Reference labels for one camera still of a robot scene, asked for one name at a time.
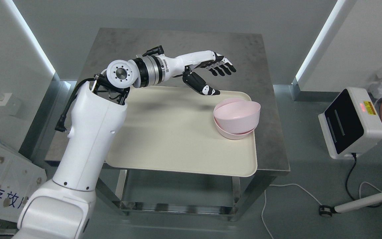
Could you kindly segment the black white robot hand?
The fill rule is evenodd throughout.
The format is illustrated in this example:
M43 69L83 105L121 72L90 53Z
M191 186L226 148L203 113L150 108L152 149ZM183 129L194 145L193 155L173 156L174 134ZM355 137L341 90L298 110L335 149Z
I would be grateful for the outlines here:
M236 72L229 59L211 50L187 53L175 58L166 56L162 58L166 61L165 80L172 77L182 77L183 83L195 92L205 96L219 95L220 91L209 86L194 70L204 68L215 77L224 77Z

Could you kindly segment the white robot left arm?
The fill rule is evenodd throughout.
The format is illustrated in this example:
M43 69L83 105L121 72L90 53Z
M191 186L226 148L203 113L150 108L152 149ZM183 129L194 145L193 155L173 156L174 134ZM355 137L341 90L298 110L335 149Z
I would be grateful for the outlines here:
M162 46L129 61L114 60L100 74L73 89L55 129L65 132L72 109L69 142L52 179L27 200L14 239L80 239L96 203L97 179L116 133L126 118L130 87L167 79Z

